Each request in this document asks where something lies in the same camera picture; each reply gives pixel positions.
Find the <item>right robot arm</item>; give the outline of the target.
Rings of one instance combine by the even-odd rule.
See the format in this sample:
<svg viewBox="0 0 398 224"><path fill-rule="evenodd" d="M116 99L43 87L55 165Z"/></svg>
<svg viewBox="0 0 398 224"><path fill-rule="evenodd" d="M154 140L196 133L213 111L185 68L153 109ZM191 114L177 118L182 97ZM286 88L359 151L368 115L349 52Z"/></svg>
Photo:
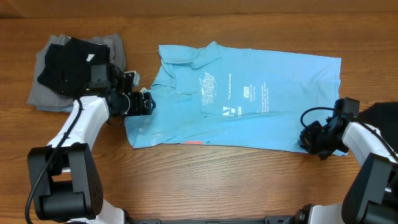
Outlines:
<svg viewBox="0 0 398 224"><path fill-rule="evenodd" d="M397 154L377 128L350 122L342 141L361 166L343 203L309 205L284 223L397 224Z"/></svg>

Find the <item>light blue printed t-shirt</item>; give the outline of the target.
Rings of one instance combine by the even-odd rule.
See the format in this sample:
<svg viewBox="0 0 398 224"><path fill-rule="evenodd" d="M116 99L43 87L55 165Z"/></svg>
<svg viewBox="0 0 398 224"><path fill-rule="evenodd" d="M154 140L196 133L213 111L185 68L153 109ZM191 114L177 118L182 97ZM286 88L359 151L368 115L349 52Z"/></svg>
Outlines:
<svg viewBox="0 0 398 224"><path fill-rule="evenodd" d="M159 144L300 152L303 125L324 121L339 97L341 59L212 42L160 45L149 116L128 117L134 148Z"/></svg>

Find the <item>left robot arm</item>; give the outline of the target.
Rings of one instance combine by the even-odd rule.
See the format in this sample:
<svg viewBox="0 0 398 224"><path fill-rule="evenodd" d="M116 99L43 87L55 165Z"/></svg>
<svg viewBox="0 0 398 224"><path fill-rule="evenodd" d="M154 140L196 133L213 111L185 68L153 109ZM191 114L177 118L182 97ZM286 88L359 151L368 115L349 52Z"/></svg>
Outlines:
<svg viewBox="0 0 398 224"><path fill-rule="evenodd" d="M91 150L104 123L108 122L108 97L83 96L73 103L60 132L44 147L27 156L31 191L25 204L40 220L58 223L132 223L124 209L103 196Z"/></svg>

